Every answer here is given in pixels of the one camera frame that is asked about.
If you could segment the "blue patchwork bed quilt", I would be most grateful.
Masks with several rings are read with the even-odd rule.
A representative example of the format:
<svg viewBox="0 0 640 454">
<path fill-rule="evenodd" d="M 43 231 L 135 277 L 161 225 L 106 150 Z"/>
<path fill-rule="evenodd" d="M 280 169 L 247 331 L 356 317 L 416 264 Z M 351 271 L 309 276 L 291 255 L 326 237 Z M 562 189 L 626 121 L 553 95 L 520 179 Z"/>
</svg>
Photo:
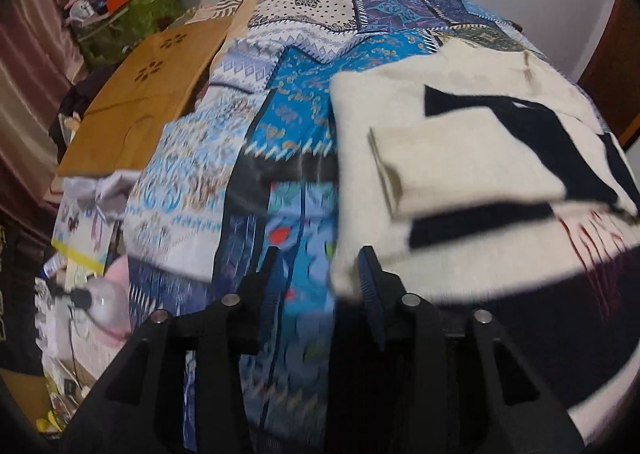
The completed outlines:
<svg viewBox="0 0 640 454">
<path fill-rule="evenodd" d="M 435 53 L 447 36 L 526 42 L 468 0 L 245 0 L 195 113 L 167 125 L 125 219 L 134 325 L 234 292 L 280 249 L 260 350 L 240 373 L 257 453 L 315 448 L 326 422 L 338 165 L 331 78 Z"/>
</svg>

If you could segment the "pink striped curtain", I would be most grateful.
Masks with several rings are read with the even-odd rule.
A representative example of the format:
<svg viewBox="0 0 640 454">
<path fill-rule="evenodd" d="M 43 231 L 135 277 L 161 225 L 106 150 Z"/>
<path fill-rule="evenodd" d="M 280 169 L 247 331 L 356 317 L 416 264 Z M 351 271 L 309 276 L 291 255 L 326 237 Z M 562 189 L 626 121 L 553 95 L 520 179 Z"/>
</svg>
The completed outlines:
<svg viewBox="0 0 640 454">
<path fill-rule="evenodd" d="M 54 220 L 44 200 L 58 166 L 49 126 L 86 72 L 67 1 L 1 0 L 1 212 L 41 234 Z"/>
</svg>

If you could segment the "white and navy knit sweater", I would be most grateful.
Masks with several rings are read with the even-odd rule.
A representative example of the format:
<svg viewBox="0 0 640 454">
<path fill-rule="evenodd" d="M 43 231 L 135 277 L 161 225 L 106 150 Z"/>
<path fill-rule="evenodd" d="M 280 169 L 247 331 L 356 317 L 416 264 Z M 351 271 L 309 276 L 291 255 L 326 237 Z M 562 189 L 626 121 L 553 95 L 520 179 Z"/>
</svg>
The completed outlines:
<svg viewBox="0 0 640 454">
<path fill-rule="evenodd" d="M 334 75 L 337 245 L 438 306 L 484 307 L 601 442 L 639 387 L 639 189 L 587 97 L 532 52 L 452 38 Z"/>
</svg>

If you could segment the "wooden lap desk board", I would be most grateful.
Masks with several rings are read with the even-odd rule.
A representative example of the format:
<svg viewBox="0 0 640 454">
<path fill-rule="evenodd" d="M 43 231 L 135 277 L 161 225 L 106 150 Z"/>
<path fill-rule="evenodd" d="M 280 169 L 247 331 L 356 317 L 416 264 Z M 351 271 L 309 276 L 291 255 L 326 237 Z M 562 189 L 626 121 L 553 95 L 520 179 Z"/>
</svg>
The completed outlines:
<svg viewBox="0 0 640 454">
<path fill-rule="evenodd" d="M 139 44 L 86 110 L 58 176 L 102 178 L 144 169 L 164 125 L 189 109 L 230 25 L 230 18 L 214 18 L 166 29 Z"/>
</svg>

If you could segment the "white and yellow paper bag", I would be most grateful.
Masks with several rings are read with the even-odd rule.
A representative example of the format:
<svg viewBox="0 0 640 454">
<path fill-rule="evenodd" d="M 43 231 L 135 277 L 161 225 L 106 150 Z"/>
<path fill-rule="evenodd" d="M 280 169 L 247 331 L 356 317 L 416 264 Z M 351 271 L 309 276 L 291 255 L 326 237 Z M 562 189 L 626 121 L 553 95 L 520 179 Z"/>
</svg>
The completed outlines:
<svg viewBox="0 0 640 454">
<path fill-rule="evenodd" d="M 110 252 L 115 221 L 107 221 L 96 208 L 81 208 L 63 195 L 51 237 L 52 246 L 67 259 L 103 275 Z"/>
</svg>

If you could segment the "green patterned storage bag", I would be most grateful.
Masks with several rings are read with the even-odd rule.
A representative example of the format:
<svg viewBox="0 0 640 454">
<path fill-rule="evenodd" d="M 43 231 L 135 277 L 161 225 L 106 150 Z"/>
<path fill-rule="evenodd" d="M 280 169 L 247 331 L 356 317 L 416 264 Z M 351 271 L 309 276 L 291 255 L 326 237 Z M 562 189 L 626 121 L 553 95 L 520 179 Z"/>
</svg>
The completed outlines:
<svg viewBox="0 0 640 454">
<path fill-rule="evenodd" d="M 184 13 L 180 0 L 131 0 L 112 14 L 72 27 L 88 70 L 122 62 L 140 42 Z"/>
</svg>

